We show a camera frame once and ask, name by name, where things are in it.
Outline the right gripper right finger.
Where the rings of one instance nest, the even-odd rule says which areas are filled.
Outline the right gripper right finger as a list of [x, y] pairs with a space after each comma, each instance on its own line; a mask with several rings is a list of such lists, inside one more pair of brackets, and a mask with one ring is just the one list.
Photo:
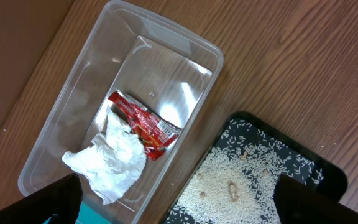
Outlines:
[[358, 224], [358, 213], [281, 175], [273, 201], [282, 224]]

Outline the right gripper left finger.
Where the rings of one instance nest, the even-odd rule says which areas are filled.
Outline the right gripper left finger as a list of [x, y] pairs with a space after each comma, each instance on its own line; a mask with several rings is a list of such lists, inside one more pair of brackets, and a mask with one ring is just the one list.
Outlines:
[[82, 199], [79, 175], [69, 174], [0, 210], [0, 224], [75, 223]]

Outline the white napkin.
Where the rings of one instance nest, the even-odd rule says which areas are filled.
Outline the white napkin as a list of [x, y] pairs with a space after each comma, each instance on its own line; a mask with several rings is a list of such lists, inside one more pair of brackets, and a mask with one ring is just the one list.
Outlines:
[[74, 153], [67, 151], [62, 161], [86, 177], [92, 191], [102, 199], [103, 205], [114, 203], [139, 179], [147, 156], [138, 135], [111, 108], [106, 109], [105, 133], [98, 133], [92, 145]]

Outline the red snack wrapper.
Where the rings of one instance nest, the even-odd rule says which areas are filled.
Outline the red snack wrapper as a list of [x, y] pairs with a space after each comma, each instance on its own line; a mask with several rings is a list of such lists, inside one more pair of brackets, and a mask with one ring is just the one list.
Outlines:
[[181, 128], [164, 120], [141, 102], [119, 90], [111, 93], [108, 100], [125, 114], [131, 133], [138, 135], [144, 145], [146, 156], [153, 161], [162, 157], [181, 133]]

